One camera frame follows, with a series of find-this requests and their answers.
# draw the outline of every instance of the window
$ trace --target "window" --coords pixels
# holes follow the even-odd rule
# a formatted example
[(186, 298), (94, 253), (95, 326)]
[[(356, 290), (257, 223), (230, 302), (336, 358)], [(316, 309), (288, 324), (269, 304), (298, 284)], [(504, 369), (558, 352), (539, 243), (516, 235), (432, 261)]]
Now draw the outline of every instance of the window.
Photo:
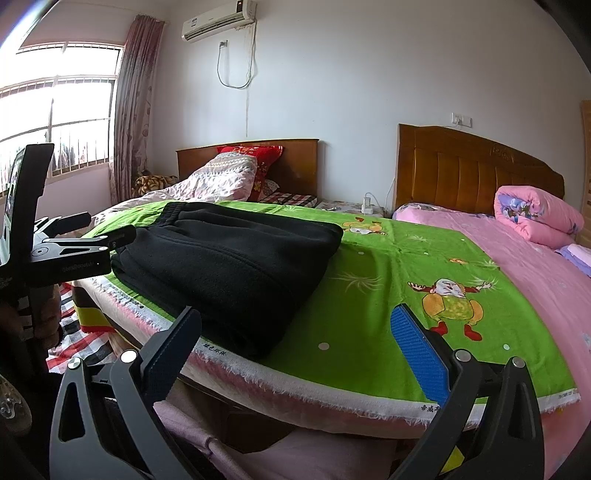
[(0, 69), (0, 191), (17, 152), (55, 145), (48, 177), (113, 158), (121, 47), (55, 43), (21, 49)]

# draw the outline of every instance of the pink bedsheet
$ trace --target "pink bedsheet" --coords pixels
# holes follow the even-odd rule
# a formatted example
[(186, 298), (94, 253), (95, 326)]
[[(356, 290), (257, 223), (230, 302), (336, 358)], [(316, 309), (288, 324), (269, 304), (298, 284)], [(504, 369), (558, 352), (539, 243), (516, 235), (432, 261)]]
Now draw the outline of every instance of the pink bedsheet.
[(513, 281), (552, 334), (581, 401), (543, 417), (548, 478), (591, 420), (591, 279), (550, 248), (526, 241), (494, 218), (419, 204), (401, 207), (394, 218), (465, 234)]

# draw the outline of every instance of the hand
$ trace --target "hand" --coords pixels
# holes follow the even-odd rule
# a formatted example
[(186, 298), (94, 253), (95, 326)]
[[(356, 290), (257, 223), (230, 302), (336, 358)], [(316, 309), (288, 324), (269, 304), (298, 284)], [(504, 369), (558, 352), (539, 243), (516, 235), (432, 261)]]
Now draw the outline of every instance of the hand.
[[(53, 287), (53, 296), (41, 309), (41, 323), (35, 327), (35, 338), (41, 341), (43, 348), (50, 349), (60, 341), (61, 295), (57, 285)], [(0, 303), (0, 329), (13, 335), (22, 333), (22, 324), (17, 311), (8, 303)]]

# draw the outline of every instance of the air conditioner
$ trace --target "air conditioner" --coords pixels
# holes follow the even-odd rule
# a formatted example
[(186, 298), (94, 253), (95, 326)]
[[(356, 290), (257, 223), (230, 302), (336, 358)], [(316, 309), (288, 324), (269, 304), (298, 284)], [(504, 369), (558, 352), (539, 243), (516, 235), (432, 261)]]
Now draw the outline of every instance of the air conditioner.
[(236, 0), (231, 4), (214, 8), (183, 24), (183, 40), (192, 42), (252, 23), (255, 20), (255, 10), (256, 3), (252, 0)]

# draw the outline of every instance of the wall outlet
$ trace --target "wall outlet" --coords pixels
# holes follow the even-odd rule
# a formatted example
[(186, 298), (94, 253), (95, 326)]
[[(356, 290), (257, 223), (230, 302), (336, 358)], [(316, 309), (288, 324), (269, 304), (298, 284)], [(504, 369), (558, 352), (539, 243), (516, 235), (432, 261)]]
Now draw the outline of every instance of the wall outlet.
[(459, 113), (452, 113), (452, 125), (458, 125), (459, 127), (472, 128), (472, 118), (467, 115), (461, 115)]

